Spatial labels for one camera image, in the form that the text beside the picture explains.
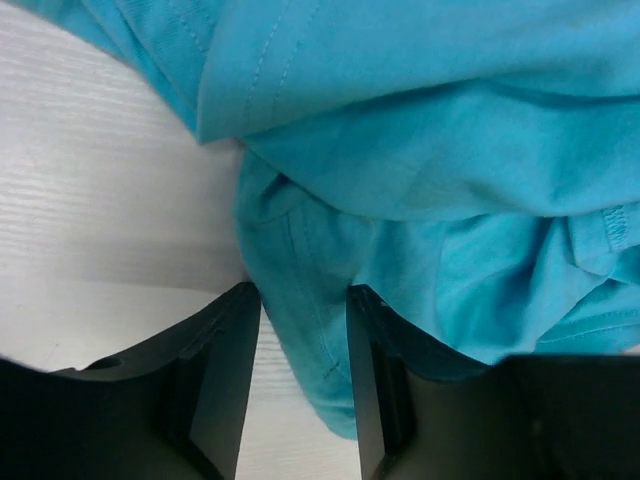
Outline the teal t shirt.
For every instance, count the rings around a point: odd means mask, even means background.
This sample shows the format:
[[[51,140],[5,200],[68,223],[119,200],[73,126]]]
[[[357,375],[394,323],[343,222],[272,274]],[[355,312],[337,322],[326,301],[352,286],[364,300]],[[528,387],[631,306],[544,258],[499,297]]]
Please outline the teal t shirt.
[[[75,1],[202,142],[305,394],[355,434],[347,288],[484,363],[639,342],[635,1]]]

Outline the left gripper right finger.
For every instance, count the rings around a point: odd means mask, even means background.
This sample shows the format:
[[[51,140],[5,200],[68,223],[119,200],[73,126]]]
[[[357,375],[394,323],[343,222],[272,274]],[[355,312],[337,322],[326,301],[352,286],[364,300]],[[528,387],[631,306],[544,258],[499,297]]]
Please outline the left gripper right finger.
[[[447,384],[488,366],[404,319],[367,285],[347,289],[346,324],[361,476],[386,479],[417,435],[409,375]]]

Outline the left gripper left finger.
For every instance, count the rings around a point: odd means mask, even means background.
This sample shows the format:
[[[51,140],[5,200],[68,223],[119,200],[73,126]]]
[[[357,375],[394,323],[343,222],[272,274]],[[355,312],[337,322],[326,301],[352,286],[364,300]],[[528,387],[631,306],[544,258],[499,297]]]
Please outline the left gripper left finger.
[[[82,479],[232,479],[260,300],[239,283],[151,338],[81,371],[53,374]]]

